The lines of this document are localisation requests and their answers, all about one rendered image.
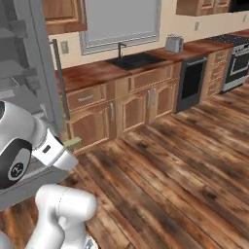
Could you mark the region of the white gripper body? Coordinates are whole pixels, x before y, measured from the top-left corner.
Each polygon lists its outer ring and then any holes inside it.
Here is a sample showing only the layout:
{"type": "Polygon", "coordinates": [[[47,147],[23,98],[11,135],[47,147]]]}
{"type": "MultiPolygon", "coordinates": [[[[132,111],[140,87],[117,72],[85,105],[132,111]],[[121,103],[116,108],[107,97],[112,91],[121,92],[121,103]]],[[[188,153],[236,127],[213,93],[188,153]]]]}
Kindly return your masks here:
{"type": "Polygon", "coordinates": [[[77,158],[67,149],[65,149],[58,159],[54,162],[53,166],[61,170],[72,170],[78,164],[77,158]]]}

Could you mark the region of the pale green butter block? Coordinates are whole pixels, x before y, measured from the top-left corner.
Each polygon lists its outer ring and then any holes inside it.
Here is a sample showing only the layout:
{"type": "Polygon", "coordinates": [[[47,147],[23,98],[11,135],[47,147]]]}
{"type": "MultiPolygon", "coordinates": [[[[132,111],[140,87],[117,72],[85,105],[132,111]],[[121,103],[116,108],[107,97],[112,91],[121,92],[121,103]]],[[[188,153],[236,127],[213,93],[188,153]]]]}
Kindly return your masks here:
{"type": "Polygon", "coordinates": [[[82,147],[82,139],[79,137],[75,137],[70,140],[66,140],[63,142],[63,145],[70,151],[73,151],[74,149],[79,149],[82,147]]]}

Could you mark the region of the grey fridge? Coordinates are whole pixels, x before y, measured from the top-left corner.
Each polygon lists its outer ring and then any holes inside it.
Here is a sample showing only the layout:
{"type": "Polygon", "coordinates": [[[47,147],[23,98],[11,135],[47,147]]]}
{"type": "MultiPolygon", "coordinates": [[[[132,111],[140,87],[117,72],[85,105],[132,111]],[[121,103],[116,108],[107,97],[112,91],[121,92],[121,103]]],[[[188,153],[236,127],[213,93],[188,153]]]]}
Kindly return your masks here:
{"type": "MultiPolygon", "coordinates": [[[[60,139],[61,133],[56,132],[37,100],[36,90],[39,88],[39,80],[36,69],[30,66],[27,59],[24,45],[26,37],[25,21],[18,19],[14,0],[0,0],[0,100],[13,103],[41,119],[60,139]]],[[[52,40],[50,38],[49,40],[55,64],[52,40]]],[[[65,124],[61,87],[58,73],[55,70],[54,72],[65,124]]],[[[44,184],[59,182],[63,175],[63,170],[54,166],[45,166],[36,158],[31,158],[21,179],[12,187],[0,189],[0,210],[35,195],[44,184]]]]}

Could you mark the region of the grey fridge door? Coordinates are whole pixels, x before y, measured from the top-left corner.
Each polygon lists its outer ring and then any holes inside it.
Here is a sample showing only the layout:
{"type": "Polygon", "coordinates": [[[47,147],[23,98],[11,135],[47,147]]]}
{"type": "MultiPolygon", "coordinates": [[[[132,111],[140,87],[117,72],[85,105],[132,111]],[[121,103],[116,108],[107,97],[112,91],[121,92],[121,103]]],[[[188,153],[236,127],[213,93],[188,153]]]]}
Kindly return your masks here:
{"type": "Polygon", "coordinates": [[[64,130],[63,112],[56,85],[53,57],[41,0],[14,0],[18,19],[25,21],[24,45],[31,67],[37,71],[37,100],[57,133],[64,130]]]}

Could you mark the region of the wooden base cupboard run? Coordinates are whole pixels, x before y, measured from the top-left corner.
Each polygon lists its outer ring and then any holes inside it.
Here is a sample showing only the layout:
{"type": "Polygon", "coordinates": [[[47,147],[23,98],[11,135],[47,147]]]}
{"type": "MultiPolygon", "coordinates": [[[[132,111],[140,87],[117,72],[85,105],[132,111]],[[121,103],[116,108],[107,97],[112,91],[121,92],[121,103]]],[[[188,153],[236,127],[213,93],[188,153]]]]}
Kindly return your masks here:
{"type": "Polygon", "coordinates": [[[95,62],[62,71],[69,120],[66,135],[79,137],[79,155],[174,111],[179,62],[131,71],[95,62]]]}

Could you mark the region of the black sink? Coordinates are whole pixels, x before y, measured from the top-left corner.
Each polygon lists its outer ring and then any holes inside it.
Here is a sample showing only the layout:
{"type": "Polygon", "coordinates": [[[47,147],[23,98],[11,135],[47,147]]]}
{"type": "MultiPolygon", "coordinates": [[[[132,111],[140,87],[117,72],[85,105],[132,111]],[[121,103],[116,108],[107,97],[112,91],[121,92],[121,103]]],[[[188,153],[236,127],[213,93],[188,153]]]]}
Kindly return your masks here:
{"type": "Polygon", "coordinates": [[[149,53],[136,53],[107,60],[123,70],[151,69],[165,63],[165,59],[149,53]]]}

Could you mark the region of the black tap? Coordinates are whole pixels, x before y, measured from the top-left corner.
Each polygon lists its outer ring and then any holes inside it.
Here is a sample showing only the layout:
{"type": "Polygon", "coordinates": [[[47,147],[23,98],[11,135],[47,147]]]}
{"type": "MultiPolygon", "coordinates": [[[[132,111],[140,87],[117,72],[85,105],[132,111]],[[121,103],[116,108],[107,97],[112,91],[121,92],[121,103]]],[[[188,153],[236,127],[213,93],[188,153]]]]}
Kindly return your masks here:
{"type": "Polygon", "coordinates": [[[127,44],[124,44],[122,42],[118,43],[118,58],[122,57],[122,47],[126,48],[127,44]]]}

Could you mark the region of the black dishwasher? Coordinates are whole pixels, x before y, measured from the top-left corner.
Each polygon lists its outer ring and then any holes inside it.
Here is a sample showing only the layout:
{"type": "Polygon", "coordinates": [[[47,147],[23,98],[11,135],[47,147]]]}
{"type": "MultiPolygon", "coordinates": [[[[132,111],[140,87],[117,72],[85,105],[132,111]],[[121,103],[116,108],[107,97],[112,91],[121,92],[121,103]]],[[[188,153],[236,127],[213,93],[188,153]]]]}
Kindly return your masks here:
{"type": "Polygon", "coordinates": [[[182,62],[176,113],[198,104],[207,58],[203,54],[182,62]]]}

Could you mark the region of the white framed window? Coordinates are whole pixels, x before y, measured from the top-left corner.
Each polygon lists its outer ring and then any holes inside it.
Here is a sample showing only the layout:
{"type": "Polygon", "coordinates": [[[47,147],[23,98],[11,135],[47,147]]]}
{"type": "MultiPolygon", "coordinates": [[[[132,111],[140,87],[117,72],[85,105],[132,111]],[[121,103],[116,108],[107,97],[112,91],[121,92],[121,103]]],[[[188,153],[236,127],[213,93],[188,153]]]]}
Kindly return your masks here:
{"type": "Polygon", "coordinates": [[[161,0],[85,0],[85,6],[88,28],[80,33],[82,54],[160,38],[161,0]]]}

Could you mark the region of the silver toaster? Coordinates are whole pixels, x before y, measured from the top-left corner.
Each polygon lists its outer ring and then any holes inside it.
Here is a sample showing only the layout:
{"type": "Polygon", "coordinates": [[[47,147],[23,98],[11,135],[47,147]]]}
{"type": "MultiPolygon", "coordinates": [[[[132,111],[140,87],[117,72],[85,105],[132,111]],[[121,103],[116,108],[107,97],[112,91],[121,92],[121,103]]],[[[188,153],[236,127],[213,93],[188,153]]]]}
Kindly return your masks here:
{"type": "Polygon", "coordinates": [[[180,53],[183,50],[184,39],[182,36],[170,34],[165,41],[165,49],[172,53],[180,53]]]}

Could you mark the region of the wooden drawer stack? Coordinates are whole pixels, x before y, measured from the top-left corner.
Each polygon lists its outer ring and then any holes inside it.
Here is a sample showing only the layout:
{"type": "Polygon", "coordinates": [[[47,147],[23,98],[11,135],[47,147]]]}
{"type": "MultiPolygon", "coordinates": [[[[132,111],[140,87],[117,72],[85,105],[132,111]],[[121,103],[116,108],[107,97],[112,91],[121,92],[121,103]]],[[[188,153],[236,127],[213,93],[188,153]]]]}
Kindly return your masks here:
{"type": "Polygon", "coordinates": [[[223,49],[208,56],[199,99],[200,102],[220,92],[230,53],[230,49],[223,49]]]}

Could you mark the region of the steel oven with hob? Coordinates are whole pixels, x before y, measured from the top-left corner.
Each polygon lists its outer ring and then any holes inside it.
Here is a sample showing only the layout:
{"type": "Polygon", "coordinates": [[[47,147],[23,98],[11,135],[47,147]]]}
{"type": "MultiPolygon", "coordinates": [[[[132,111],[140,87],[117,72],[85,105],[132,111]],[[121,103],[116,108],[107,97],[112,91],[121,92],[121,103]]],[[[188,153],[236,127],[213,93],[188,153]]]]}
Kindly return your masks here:
{"type": "Polygon", "coordinates": [[[233,44],[227,76],[223,82],[221,93],[242,86],[249,71],[249,37],[223,34],[210,37],[211,41],[233,44]]]}

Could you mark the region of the black microwave oven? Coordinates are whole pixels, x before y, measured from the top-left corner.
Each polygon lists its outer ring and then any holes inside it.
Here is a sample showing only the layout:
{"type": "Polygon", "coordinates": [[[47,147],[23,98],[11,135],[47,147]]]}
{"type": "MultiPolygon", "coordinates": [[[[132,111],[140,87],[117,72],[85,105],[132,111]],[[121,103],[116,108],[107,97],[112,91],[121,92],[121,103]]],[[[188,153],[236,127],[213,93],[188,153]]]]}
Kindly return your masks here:
{"type": "Polygon", "coordinates": [[[237,13],[249,11],[249,0],[231,0],[229,12],[237,13]]]}

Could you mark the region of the wooden wall cupboard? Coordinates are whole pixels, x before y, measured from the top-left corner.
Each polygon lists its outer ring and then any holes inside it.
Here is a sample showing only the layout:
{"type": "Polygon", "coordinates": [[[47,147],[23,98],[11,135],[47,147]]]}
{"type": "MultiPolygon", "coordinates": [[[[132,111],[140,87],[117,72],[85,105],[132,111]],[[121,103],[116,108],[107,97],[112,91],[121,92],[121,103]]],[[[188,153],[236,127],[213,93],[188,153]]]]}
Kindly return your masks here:
{"type": "Polygon", "coordinates": [[[42,0],[49,35],[88,29],[85,0],[42,0]]]}
{"type": "Polygon", "coordinates": [[[200,17],[226,13],[231,0],[177,0],[176,14],[200,17]]]}

